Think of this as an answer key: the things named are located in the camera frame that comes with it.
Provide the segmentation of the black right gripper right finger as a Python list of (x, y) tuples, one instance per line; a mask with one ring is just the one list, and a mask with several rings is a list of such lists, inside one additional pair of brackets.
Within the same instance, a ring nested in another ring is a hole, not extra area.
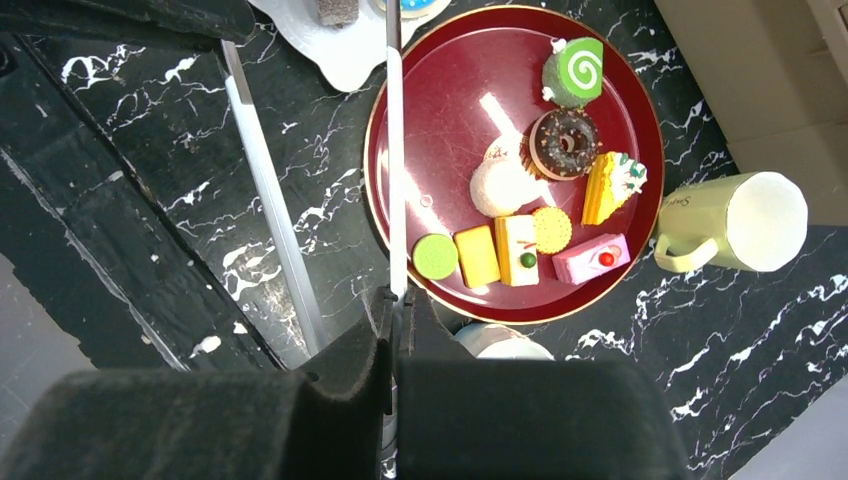
[(410, 287), (394, 326), (402, 479), (687, 479), (656, 384), (620, 360), (476, 359)]

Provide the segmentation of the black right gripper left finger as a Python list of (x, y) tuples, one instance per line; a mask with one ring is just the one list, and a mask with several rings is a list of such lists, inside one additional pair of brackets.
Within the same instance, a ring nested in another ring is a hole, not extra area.
[(292, 371), (101, 370), (56, 382), (1, 461), (5, 479), (375, 479), (391, 408), (384, 287)]

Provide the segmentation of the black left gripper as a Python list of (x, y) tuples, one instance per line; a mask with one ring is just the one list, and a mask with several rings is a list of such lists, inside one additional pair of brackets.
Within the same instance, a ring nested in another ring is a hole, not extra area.
[(210, 51), (222, 40), (241, 43), (255, 16), (246, 1), (43, 1), (1, 3), (1, 31), (20, 35), (109, 41)]

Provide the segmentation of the metal tongs with white handle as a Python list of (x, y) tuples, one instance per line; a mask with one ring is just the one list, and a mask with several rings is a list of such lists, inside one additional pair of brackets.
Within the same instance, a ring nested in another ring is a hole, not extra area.
[[(248, 167), (280, 258), (281, 271), (304, 345), (309, 353), (314, 354), (328, 345), (330, 337), (304, 258), (313, 253), (318, 244), (316, 229), (332, 220), (343, 204), (353, 202), (355, 195), (365, 190), (364, 169), (354, 166), (352, 154), (343, 152), (341, 146), (341, 132), (352, 125), (342, 123), (338, 118), (340, 109), (334, 107), (323, 129), (312, 128), (312, 137), (306, 139), (295, 153), (295, 168), (318, 180), (327, 173), (335, 173), (338, 177), (334, 182), (324, 184), (325, 192), (320, 203), (291, 207), (283, 192), (288, 175), (278, 173), (273, 165), (237, 46), (234, 42), (225, 41), (222, 51), (226, 67), (225, 88)], [(330, 100), (342, 103), (365, 89), (367, 80), (353, 92), (341, 92), (329, 84), (335, 89), (335, 94), (321, 96), (314, 100), (313, 105), (322, 109)]]

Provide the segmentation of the chocolate roll with cherry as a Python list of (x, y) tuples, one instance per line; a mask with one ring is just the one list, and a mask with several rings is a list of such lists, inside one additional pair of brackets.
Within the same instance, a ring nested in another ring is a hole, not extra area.
[(345, 26), (359, 18), (358, 0), (317, 0), (319, 21), (324, 26)]

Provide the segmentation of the yellow square cake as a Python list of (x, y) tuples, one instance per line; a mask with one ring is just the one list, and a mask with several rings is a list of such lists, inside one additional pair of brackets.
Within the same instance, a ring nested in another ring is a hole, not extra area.
[(539, 259), (533, 217), (498, 217), (494, 228), (501, 282), (510, 287), (537, 285)]

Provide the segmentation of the white three-tier dessert stand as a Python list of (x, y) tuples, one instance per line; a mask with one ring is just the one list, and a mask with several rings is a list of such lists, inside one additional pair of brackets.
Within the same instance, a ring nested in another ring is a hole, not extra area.
[(359, 1), (359, 18), (337, 27), (320, 23), (316, 1), (254, 1), (252, 5), (341, 92), (361, 88), (381, 63), (387, 65), (390, 88), (400, 89), (404, 46), (416, 29), (437, 16), (403, 20), (399, 1)]

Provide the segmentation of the white round cream puff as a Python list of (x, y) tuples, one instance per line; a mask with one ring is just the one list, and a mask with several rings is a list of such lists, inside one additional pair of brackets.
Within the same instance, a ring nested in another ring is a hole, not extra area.
[(483, 161), (471, 176), (469, 193), (475, 209), (489, 218), (515, 214), (541, 196), (533, 176), (507, 157)]

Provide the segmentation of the blue sprinkled donut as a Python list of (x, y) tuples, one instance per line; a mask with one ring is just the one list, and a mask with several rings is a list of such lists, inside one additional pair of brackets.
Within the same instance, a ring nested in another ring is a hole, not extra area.
[(450, 4), (449, 0), (399, 0), (400, 18), (418, 19), (440, 14)]

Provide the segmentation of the red round tray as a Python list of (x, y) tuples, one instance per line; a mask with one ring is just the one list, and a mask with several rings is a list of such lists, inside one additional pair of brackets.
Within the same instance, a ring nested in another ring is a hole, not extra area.
[[(541, 97), (542, 66), (559, 38), (589, 37), (592, 30), (551, 10), (523, 5), (479, 8), (427, 33), (403, 59), (407, 243), (430, 233), (451, 236), (482, 226), (469, 182), (488, 151), (523, 157), (522, 138), (552, 104)], [(602, 224), (576, 225), (574, 243), (621, 234), (633, 258), (651, 236), (664, 187), (663, 141), (639, 76), (612, 44), (603, 46), (603, 92), (587, 106), (604, 150), (625, 152), (645, 164), (647, 183)], [(537, 324), (580, 311), (619, 284), (624, 264), (577, 286), (556, 278), (541, 259), (537, 284), (494, 282), (477, 289), (460, 273), (433, 281), (416, 271), (411, 280), (445, 307), (480, 320)]]

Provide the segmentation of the chocolate glazed donut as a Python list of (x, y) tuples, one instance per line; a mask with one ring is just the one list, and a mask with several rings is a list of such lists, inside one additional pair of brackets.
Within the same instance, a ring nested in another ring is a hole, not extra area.
[(529, 135), (533, 164), (543, 176), (555, 181), (588, 174), (600, 146), (599, 130), (582, 109), (551, 110), (535, 121)]

